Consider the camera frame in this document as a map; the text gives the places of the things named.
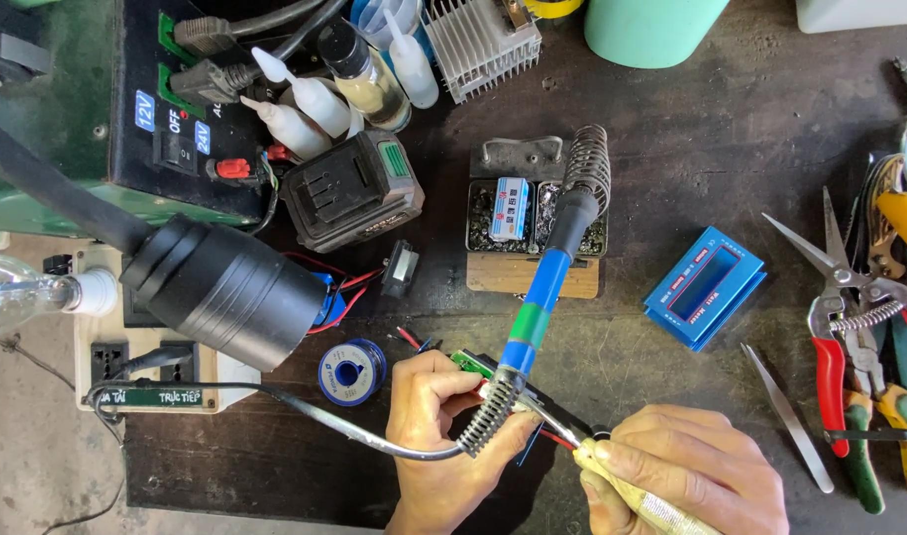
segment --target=blue watt meter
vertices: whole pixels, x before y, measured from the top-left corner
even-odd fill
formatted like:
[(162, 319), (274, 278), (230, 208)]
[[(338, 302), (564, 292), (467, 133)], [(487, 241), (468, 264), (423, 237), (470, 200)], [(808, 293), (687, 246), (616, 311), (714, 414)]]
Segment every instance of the blue watt meter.
[(713, 226), (644, 300), (644, 314), (700, 351), (766, 273), (763, 261)]

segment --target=dark wooden table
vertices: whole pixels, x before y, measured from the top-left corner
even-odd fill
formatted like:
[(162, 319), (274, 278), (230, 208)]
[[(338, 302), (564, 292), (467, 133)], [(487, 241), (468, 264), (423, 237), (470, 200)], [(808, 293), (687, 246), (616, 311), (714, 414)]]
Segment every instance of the dark wooden table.
[[(822, 244), (820, 188), (829, 186), (837, 211), (847, 213), (866, 153), (891, 148), (907, 112), (888, 64), (894, 55), (907, 58), (907, 27), (805, 35), (791, 1), (733, 0), (694, 55), (663, 70), (605, 62), (590, 53), (581, 28), (577, 19), (543, 29), (538, 67), (462, 106), (442, 97), (415, 114), (401, 138), (427, 192), (424, 215), (332, 257), (360, 271), (404, 237), (422, 255), (411, 296), (362, 301), (360, 315), (372, 319), (310, 337), (264, 381), (382, 431), (389, 382), (359, 407), (334, 407), (317, 385), (328, 347), (363, 336), (392, 361), (407, 358), (410, 348), (386, 337), (403, 323), (442, 339), (447, 350), (498, 354), (520, 302), (471, 292), (464, 282), (470, 146), (490, 137), (568, 137), (598, 123), (609, 132), (613, 167), (603, 291), (558, 304), (532, 383), (591, 423), (614, 425), (647, 403), (721, 410), (783, 476), (793, 533), (907, 533), (897, 447), (872, 448), (886, 514), (863, 512), (820, 443), (838, 489), (822, 494), (738, 348), (746, 341), (763, 353), (818, 437), (815, 353), (804, 316), (822, 279), (759, 214)], [(647, 320), (641, 300), (707, 225), (767, 261), (770, 277), (694, 353)], [(284, 217), (268, 240), (293, 246)], [(131, 506), (383, 528), (398, 497), (391, 458), (264, 396), (211, 418), (131, 415), (126, 435)], [(565, 451), (540, 441), (523, 468), (507, 469), (464, 531), (588, 533), (578, 474)]]

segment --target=aluminum heat sink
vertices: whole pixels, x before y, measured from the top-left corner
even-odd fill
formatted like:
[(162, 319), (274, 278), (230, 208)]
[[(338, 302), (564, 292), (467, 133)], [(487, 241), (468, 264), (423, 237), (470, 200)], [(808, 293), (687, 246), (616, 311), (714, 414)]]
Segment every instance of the aluminum heat sink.
[(523, 0), (436, 0), (425, 10), (424, 28), (454, 102), (539, 62), (542, 35), (535, 23), (528, 18), (515, 26), (516, 17), (528, 13)]

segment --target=person's right hand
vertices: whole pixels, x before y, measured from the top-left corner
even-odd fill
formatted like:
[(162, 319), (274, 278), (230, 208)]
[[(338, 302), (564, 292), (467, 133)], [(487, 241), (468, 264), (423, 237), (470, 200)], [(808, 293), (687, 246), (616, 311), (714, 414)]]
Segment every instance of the person's right hand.
[[(724, 535), (787, 535), (783, 483), (753, 439), (719, 412), (650, 405), (596, 447), (609, 473)], [(593, 535), (654, 535), (599, 474), (583, 470)]]

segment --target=black control panel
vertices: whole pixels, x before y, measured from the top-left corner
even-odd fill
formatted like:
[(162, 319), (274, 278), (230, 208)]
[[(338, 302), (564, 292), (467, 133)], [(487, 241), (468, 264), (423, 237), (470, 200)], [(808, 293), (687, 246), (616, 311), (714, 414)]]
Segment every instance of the black control panel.
[[(255, 222), (269, 189), (213, 176), (214, 163), (243, 158), (260, 168), (268, 129), (242, 104), (196, 107), (168, 88), (168, 79), (197, 61), (171, 38), (172, 25), (202, 16), (186, 0), (115, 0), (121, 9), (115, 43), (110, 181)], [(221, 66), (252, 62), (241, 48), (212, 59)]]

